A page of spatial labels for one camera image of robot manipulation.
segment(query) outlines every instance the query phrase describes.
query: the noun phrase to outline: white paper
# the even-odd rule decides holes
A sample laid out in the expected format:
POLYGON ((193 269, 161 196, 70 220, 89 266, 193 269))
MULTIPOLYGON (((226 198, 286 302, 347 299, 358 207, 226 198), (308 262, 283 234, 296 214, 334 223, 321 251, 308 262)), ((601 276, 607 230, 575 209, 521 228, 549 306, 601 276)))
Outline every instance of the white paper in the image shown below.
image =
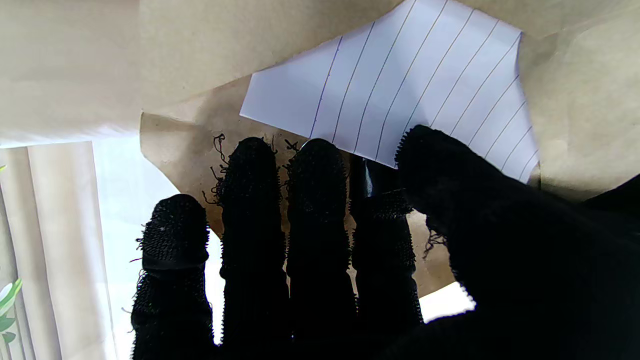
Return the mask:
POLYGON ((521 181, 538 162, 516 66, 520 30, 453 0, 379 20, 252 76, 240 114, 395 167, 417 124, 521 181))

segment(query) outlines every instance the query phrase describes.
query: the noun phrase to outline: brown paper bag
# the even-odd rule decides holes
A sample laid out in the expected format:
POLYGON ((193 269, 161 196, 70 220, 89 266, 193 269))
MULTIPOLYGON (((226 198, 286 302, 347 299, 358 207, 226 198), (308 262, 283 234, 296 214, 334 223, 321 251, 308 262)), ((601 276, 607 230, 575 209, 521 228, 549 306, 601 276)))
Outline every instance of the brown paper bag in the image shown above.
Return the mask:
MULTIPOLYGON (((298 14, 297 6, 313 6, 311 3, 315 1, 319 0, 300 2, 304 5, 289 3, 290 16, 247 6, 246 1, 222 1, 225 6, 233 8, 229 10, 235 16, 233 25, 215 26, 193 14, 184 15, 185 18, 179 19, 184 28, 178 35, 164 38, 160 36, 164 34, 162 31, 153 32, 153 29, 162 28, 164 22, 143 16, 143 23, 147 22, 143 26, 148 31, 147 37, 143 36, 143 44, 151 37, 154 45, 161 45, 164 49, 159 53, 145 53, 143 50, 146 57, 158 55, 148 59, 148 66, 157 68, 147 73, 156 81, 149 83, 153 86, 146 86, 149 91, 147 104, 156 106, 176 101, 207 86, 213 88, 222 82, 249 75, 382 16, 399 2, 367 1, 370 4, 368 9, 375 9, 367 12, 367 20, 365 17, 354 20, 356 17, 344 14, 328 16, 326 12, 319 12, 317 18, 304 25, 298 18, 291 19, 298 14), (252 25, 248 30, 240 29, 245 22, 269 23, 273 28, 252 25), (210 40, 206 45, 200 44, 207 48, 206 51, 182 44, 192 34, 190 31, 203 28, 207 29, 202 33, 204 40, 210 40), (314 31, 321 35, 310 35, 314 31), (211 51, 229 41, 233 41, 234 51, 224 53, 222 57, 211 51), (269 45, 255 46, 256 42, 269 45), (166 52, 169 50, 180 54, 168 56, 166 52), (166 64, 177 57, 180 61, 166 64), (171 76, 164 76, 163 70, 159 70, 172 67, 180 67, 180 74, 174 76, 172 70, 167 70, 171 76)), ((640 62, 636 61, 640 54, 639 0, 606 3, 599 0, 462 2, 525 31, 519 64, 541 152, 540 186, 543 189, 571 199, 585 199, 614 188, 640 172, 640 102, 637 101, 640 99, 640 62)), ((160 3, 169 6, 160 9, 165 16, 164 21, 168 21, 172 8, 168 1, 160 3)), ((347 3, 355 5, 358 1, 347 3)), ((150 8, 156 6, 152 3, 147 5, 150 8)), ((310 14, 302 14, 308 20, 310 14)), ((178 105, 145 112, 141 120, 141 146, 145 156, 180 191, 196 196, 207 205, 209 220, 218 234, 221 229, 220 210, 206 204, 202 195, 203 191, 206 194, 214 186, 215 178, 209 166, 217 169, 221 163, 213 138, 224 133, 227 138, 223 144, 224 151, 230 154, 239 140, 247 136, 263 136, 278 150, 279 164, 285 163, 292 155, 286 149, 285 138, 290 142, 303 141, 299 136, 240 117, 238 113, 247 86, 248 78, 242 78, 178 105)), ((426 260, 422 259, 428 237, 423 226, 424 218, 412 214, 409 219, 418 255, 415 278, 422 296, 449 284, 453 278, 444 248, 436 247, 426 260)), ((352 227, 348 220, 347 228, 352 227)))

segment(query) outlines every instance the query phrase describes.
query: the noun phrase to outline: knit fabric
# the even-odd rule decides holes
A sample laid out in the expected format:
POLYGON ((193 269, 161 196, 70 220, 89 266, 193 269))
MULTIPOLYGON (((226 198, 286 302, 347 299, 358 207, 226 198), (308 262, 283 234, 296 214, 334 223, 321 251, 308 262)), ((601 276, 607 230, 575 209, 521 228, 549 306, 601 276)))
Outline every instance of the knit fabric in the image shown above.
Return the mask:
POLYGON ((247 138, 226 171, 218 186, 225 226, 222 350, 227 357, 281 350, 291 342, 291 328, 275 156, 263 140, 247 138))
POLYGON ((158 203, 140 243, 143 259, 161 259, 163 268, 143 262, 131 313, 134 360, 215 354, 202 261, 207 242, 205 211, 194 198, 176 195, 158 203))
POLYGON ((312 354, 327 350, 327 342, 345 345, 355 324, 355 296, 346 273, 346 175, 338 149, 320 139, 303 146, 288 173, 293 336, 296 348, 312 354))

